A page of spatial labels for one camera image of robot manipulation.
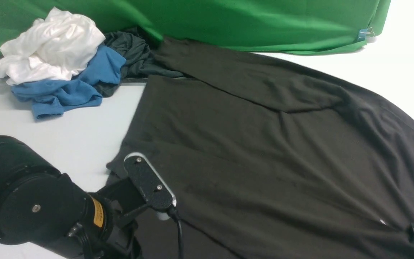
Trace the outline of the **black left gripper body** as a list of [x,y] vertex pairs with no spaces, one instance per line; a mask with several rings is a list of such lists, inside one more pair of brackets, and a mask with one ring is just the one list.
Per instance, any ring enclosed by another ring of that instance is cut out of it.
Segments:
[[105,224],[97,244],[92,246],[94,257],[142,259],[142,248],[136,238],[136,218],[147,205],[133,182],[129,178],[120,179],[90,195],[102,205],[105,213]]

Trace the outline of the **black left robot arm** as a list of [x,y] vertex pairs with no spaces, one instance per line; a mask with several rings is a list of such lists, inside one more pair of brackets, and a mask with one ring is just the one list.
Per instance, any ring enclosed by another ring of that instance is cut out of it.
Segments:
[[66,259],[142,259],[125,183],[86,192],[20,140],[0,135],[0,244],[33,243]]

